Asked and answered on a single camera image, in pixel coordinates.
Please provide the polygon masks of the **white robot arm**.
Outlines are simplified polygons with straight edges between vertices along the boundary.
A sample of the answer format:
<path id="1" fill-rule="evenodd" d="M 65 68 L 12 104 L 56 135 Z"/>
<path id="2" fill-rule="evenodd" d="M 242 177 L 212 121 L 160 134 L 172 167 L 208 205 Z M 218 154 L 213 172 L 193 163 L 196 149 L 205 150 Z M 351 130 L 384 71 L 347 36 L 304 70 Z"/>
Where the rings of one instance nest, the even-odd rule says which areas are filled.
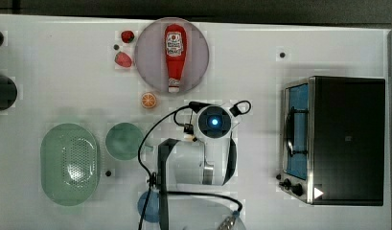
<path id="1" fill-rule="evenodd" d="M 247 112 L 231 103 L 222 105 L 190 102 L 195 121 L 184 124 L 187 141 L 169 138 L 157 148 L 157 187 L 159 190 L 159 226 L 169 230 L 168 196 L 178 184 L 223 186 L 237 165 L 237 145 L 233 129 Z"/>

